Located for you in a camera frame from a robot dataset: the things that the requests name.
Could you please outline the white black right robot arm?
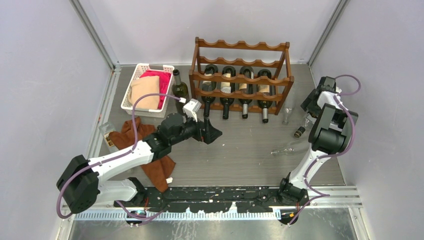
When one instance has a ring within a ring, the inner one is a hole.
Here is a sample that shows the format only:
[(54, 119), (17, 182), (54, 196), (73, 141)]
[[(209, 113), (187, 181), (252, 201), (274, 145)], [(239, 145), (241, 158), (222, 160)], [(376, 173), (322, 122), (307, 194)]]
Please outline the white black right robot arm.
[(277, 192), (283, 205), (299, 204), (307, 198), (310, 180), (330, 158), (345, 154), (353, 145), (359, 115), (342, 102), (344, 92), (338, 90), (335, 77), (323, 76), (317, 87), (303, 101), (301, 107), (309, 114), (317, 114), (307, 139), (308, 150)]

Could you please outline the clear bottle brown label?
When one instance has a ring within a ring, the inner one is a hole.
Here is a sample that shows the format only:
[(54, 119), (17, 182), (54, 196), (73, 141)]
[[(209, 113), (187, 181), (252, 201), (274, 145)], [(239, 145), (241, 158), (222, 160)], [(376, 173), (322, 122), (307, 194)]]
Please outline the clear bottle brown label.
[(304, 135), (305, 133), (308, 133), (314, 123), (315, 123), (315, 118), (310, 116), (309, 114), (307, 114), (306, 116), (304, 116), (299, 122), (298, 122), (298, 126), (296, 127), (295, 132), (293, 133), (293, 136), (295, 138), (300, 138), (302, 135)]

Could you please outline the dark bottle white label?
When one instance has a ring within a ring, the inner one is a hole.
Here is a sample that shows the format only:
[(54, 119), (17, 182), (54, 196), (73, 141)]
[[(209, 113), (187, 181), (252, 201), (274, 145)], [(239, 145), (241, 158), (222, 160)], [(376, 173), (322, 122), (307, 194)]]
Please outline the dark bottle white label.
[[(233, 66), (225, 66), (222, 70), (222, 76), (231, 78), (236, 75), (236, 69)], [(220, 91), (225, 94), (230, 94), (235, 91), (234, 82), (221, 82)], [(221, 97), (220, 103), (223, 106), (222, 119), (227, 120), (229, 118), (230, 106), (234, 103), (234, 98)]]

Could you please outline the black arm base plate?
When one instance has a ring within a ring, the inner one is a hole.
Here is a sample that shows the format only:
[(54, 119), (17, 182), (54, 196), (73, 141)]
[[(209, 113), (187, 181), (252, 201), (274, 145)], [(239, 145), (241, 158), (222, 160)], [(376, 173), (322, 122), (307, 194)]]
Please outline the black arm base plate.
[(127, 208), (147, 208), (153, 212), (226, 213), (235, 206), (237, 213), (270, 213), (274, 207), (303, 206), (309, 195), (298, 196), (272, 186), (185, 186), (169, 187), (165, 192), (146, 187), (134, 199), (121, 203)]

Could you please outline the dark wine bottle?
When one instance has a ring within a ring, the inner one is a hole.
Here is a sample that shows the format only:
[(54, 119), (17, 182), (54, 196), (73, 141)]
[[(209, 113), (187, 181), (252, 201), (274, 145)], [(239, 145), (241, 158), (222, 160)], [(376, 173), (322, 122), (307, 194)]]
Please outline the dark wine bottle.
[[(254, 71), (253, 68), (250, 66), (243, 66), (239, 73), (241, 75), (244, 75), (246, 78), (248, 79), (253, 79), (254, 78)], [(247, 84), (247, 83), (240, 83), (238, 85), (238, 90), (246, 95), (251, 95), (253, 94), (253, 85), (252, 84)], [(241, 103), (242, 106), (242, 118), (243, 119), (247, 119), (249, 116), (249, 105), (252, 102), (252, 99), (244, 99), (244, 98), (240, 98), (239, 102)]]

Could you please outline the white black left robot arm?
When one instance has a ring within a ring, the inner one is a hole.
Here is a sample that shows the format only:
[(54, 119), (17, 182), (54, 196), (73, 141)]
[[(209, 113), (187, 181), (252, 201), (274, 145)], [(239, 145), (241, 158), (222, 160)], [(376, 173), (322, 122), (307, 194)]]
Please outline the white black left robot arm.
[(114, 176), (168, 155), (173, 145), (187, 139), (210, 144), (222, 134), (222, 131), (211, 125), (208, 118), (201, 121), (172, 113), (155, 132), (136, 145), (90, 159), (83, 155), (75, 156), (56, 183), (59, 190), (56, 210), (61, 212), (62, 200), (72, 214), (79, 214), (94, 204), (106, 202), (129, 202), (135, 207), (141, 206), (146, 200), (143, 185), (134, 177), (113, 180)]

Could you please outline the green bottle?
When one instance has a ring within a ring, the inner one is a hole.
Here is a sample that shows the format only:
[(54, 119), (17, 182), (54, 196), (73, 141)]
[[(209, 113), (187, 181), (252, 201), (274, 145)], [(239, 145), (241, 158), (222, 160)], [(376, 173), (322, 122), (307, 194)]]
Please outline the green bottle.
[[(172, 71), (172, 76), (174, 79), (174, 85), (172, 86), (173, 95), (175, 97), (184, 98), (186, 99), (186, 101), (189, 101), (190, 95), (189, 95), (188, 86), (185, 82), (181, 80), (180, 71), (178, 69), (174, 69)], [(180, 101), (175, 102), (177, 112), (183, 116), (186, 116), (183, 110), (183, 107), (185, 104), (186, 104), (185, 102), (180, 102)]]

